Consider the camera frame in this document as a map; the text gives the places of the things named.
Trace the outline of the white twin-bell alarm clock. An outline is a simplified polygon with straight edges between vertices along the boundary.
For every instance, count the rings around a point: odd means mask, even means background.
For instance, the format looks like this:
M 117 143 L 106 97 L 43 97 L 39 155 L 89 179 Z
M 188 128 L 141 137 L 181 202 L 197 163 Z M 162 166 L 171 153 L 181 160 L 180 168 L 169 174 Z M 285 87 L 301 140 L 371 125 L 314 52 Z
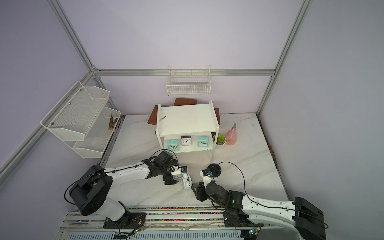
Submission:
M 192 189 L 193 182 L 189 174 L 186 174 L 186 173 L 182 174 L 181 181 L 182 181 L 182 186 L 184 191 L 189 191 Z

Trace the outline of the mint green alarm clock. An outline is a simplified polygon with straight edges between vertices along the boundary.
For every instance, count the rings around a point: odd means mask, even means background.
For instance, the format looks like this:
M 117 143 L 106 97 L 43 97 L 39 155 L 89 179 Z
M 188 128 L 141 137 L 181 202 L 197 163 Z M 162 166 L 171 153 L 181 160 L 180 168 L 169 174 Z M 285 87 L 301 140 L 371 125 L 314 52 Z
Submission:
M 198 147 L 208 148 L 209 147 L 209 137 L 208 136 L 198 136 Z
M 178 151 L 180 149 L 179 141 L 178 140 L 168 140 L 167 141 L 167 148 L 171 151 Z

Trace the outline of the clear square alarm clock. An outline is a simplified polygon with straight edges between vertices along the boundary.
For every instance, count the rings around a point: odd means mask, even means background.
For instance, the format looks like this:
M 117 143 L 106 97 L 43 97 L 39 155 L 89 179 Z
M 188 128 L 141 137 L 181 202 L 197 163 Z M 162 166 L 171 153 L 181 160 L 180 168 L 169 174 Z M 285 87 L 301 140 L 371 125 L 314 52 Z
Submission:
M 192 137 L 191 136 L 181 136 L 181 145 L 182 146 L 191 146 Z

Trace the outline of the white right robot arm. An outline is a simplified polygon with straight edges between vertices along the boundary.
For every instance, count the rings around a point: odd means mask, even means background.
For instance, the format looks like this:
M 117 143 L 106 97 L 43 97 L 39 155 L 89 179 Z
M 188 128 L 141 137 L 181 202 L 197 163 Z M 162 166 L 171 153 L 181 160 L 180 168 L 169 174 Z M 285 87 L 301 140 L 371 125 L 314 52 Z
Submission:
M 214 182 L 192 186 L 197 200 L 210 200 L 223 209 L 225 227 L 251 228 L 271 225 L 292 230 L 305 240 L 325 240 L 324 213 L 304 198 L 294 201 L 270 201 L 227 191 Z

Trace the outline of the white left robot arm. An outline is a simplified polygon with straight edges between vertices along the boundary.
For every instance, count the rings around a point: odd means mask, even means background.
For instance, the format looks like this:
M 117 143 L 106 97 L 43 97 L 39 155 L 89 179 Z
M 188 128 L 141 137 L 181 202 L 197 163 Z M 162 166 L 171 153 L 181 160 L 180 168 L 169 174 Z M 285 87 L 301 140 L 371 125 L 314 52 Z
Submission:
M 175 176 L 182 177 L 188 172 L 186 166 L 179 164 L 174 152 L 165 149 L 157 152 L 158 156 L 151 155 L 148 159 L 130 166 L 91 166 L 80 179 L 65 190 L 65 201 L 75 205 L 83 216 L 98 214 L 113 222 L 129 222 L 130 213 L 125 205 L 108 197 L 110 189 L 157 176 L 163 177 L 165 185 L 175 185 L 179 182 Z

